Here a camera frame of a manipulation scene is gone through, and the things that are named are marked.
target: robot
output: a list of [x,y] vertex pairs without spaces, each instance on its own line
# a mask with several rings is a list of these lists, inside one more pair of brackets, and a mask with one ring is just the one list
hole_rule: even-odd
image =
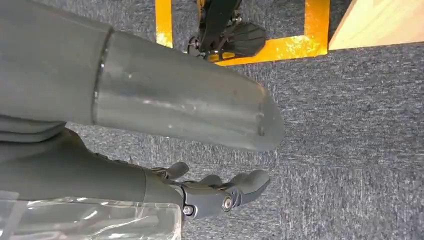
[[188,41],[187,53],[209,62],[255,56],[265,45],[266,31],[243,22],[242,0],[197,0],[198,34]]
[[[240,3],[221,2],[231,11]],[[211,13],[215,1],[203,3]],[[207,58],[217,43],[208,26],[199,38]],[[1,239],[176,239],[185,221],[254,201],[269,184],[263,170],[226,183],[216,175],[179,182],[185,163],[148,169],[110,160],[66,128],[267,151],[280,144],[283,120],[255,81],[30,0],[0,1],[0,29]],[[231,44],[222,46],[219,59]]]

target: wooden board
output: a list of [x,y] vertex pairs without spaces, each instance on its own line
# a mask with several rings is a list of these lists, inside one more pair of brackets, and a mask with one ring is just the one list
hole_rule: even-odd
[[352,0],[329,50],[424,41],[424,0]]

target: gray carpet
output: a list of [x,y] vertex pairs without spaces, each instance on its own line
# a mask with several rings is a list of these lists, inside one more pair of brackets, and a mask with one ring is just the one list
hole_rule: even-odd
[[[155,39],[153,0],[40,0]],[[302,0],[244,0],[244,18],[271,37],[302,34]],[[332,0],[330,32],[349,1]],[[196,31],[192,0],[173,0],[174,46]],[[69,124],[112,159],[169,166],[189,178],[270,172],[259,201],[189,222],[184,239],[424,239],[424,44],[332,51],[232,67],[268,88],[286,121],[280,147],[242,152],[97,126]]]

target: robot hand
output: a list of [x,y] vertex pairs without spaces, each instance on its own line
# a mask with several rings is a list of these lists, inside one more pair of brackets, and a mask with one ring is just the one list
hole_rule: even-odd
[[174,181],[189,171],[184,162],[177,162],[170,168],[151,170],[169,185],[178,186],[183,197],[183,220],[229,212],[256,200],[270,183],[269,175],[263,170],[237,174],[226,183],[217,175],[208,175],[200,181]]

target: metal bolt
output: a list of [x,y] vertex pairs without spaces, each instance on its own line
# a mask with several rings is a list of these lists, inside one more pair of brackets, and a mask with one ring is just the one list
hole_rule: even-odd
[[222,202],[222,208],[224,209],[224,211],[229,211],[232,206],[233,206],[233,200],[231,199],[230,196],[226,196],[224,198],[224,201]]
[[195,209],[192,206],[184,206],[182,208],[182,213],[186,216],[192,215],[194,211]]

